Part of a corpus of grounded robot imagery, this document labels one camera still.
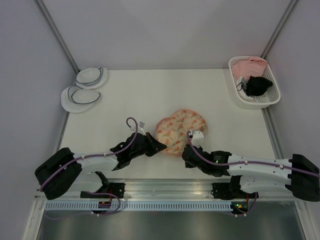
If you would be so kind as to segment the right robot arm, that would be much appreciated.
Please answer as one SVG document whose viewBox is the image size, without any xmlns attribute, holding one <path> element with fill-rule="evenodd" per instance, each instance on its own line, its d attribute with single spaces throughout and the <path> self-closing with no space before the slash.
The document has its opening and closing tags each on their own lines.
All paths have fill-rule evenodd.
<svg viewBox="0 0 320 240">
<path fill-rule="evenodd" d="M 300 200 L 320 200 L 320 169 L 301 154 L 285 159 L 257 159 L 220 150 L 208 153 L 188 145 L 182 159 L 187 168 L 198 168 L 217 178 L 230 177 L 228 192 L 234 198 L 244 193 L 291 192 Z"/>
</svg>

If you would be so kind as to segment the floral mesh laundry bag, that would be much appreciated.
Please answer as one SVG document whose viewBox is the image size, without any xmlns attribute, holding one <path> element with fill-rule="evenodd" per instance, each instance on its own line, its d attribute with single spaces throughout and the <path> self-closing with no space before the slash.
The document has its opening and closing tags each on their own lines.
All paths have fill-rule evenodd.
<svg viewBox="0 0 320 240">
<path fill-rule="evenodd" d="M 190 109 L 180 109 L 170 117 L 162 119 L 155 129 L 156 140 L 167 146 L 162 152 L 180 157 L 186 147 L 187 132 L 200 131 L 204 135 L 208 132 L 206 120 L 197 112 Z"/>
</svg>

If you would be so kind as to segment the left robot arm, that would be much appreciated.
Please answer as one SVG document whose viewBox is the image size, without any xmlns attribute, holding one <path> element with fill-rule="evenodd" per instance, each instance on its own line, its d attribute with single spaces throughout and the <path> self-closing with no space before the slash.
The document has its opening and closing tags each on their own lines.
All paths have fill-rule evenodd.
<svg viewBox="0 0 320 240">
<path fill-rule="evenodd" d="M 121 170 L 137 157 L 152 157 L 166 148 L 148 132 L 132 133 L 126 141 L 104 153 L 76 154 L 64 147 L 41 164 L 34 174 L 40 191 L 48 200 L 54 200 L 65 194 L 81 174 Z"/>
</svg>

